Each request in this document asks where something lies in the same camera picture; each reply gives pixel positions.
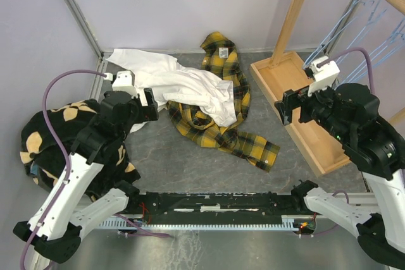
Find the yellow plaid shirt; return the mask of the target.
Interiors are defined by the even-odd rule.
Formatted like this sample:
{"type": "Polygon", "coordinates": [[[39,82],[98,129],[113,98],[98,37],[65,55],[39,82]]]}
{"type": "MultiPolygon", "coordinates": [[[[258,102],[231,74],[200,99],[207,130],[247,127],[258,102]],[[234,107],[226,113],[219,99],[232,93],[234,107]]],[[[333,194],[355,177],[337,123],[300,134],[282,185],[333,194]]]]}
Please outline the yellow plaid shirt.
{"type": "Polygon", "coordinates": [[[208,111],[195,105],[168,102],[173,126],[202,148],[229,153],[269,172],[279,146],[238,129],[249,113],[251,88],[240,68],[235,44],[220,32],[213,32],[201,48],[206,52],[201,70],[220,79],[220,96],[210,98],[214,104],[208,111]]]}

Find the white shirt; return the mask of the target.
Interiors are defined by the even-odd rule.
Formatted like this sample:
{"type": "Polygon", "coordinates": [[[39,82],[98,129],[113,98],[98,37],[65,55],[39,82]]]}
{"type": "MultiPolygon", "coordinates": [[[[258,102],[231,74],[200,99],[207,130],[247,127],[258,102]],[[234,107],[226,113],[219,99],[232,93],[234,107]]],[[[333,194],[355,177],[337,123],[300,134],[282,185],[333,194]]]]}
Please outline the white shirt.
{"type": "Polygon", "coordinates": [[[106,60],[132,71],[137,89],[152,88],[159,110],[173,101],[199,107],[218,126],[228,127],[237,121],[231,80],[184,67],[168,54],[138,49],[115,49],[106,60]]]}

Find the wooden clothes rack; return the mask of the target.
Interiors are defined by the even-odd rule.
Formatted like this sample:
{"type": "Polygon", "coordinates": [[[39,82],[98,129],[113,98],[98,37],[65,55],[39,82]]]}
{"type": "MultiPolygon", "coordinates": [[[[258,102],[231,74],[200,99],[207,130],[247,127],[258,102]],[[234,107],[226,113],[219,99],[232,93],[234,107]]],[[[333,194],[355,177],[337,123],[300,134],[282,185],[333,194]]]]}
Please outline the wooden clothes rack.
{"type": "MultiPolygon", "coordinates": [[[[386,0],[404,13],[404,0],[386,0]]],[[[310,84],[302,65],[304,61],[295,51],[286,51],[290,36],[304,0],[291,0],[272,57],[251,64],[250,71],[268,102],[282,98],[283,92],[310,84]]],[[[338,142],[314,122],[300,124],[296,118],[285,127],[316,176],[335,171],[349,163],[338,142]]]]}

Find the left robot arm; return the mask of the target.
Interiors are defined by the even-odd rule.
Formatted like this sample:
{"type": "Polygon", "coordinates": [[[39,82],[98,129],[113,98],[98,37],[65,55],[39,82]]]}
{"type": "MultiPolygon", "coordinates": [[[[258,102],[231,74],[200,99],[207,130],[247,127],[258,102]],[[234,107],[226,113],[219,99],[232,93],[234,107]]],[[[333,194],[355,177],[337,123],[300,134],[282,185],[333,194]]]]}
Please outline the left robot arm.
{"type": "Polygon", "coordinates": [[[75,211],[89,185],[113,160],[132,125],[158,119],[152,89],[144,89],[144,95],[146,105],[137,94],[105,93],[100,112],[78,132],[71,152],[63,154],[66,166],[43,205],[30,220],[16,223],[13,233],[41,256],[62,264],[105,219],[139,208],[139,189],[120,180],[112,181],[110,189],[90,206],[75,211]]]}

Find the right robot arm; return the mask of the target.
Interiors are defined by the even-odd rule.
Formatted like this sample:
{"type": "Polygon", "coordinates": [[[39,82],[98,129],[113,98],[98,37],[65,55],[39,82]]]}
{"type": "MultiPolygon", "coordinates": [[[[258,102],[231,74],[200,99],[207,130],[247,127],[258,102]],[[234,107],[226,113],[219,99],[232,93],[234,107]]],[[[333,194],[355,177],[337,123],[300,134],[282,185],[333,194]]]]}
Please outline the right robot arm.
{"type": "Polygon", "coordinates": [[[293,211],[327,217],[352,234],[374,261],[404,269],[404,138],[379,115],[379,104],[367,86],[347,83],[315,93],[309,87],[288,90],[275,108],[284,125],[292,123],[299,108],[299,122],[314,121],[336,139],[362,172],[379,208],[358,212],[306,181],[290,198],[293,211]]]}

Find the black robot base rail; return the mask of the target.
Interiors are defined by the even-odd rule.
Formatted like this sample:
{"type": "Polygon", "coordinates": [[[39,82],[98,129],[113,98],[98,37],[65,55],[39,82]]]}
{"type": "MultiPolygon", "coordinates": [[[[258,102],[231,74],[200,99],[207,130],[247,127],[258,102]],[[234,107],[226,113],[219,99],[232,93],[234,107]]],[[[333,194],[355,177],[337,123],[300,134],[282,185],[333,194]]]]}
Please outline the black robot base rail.
{"type": "Polygon", "coordinates": [[[123,213],[145,216],[147,223],[155,225],[280,224],[282,216],[312,216],[304,196],[317,187],[307,180],[294,186],[290,194],[147,192],[136,203],[129,203],[123,213]]]}

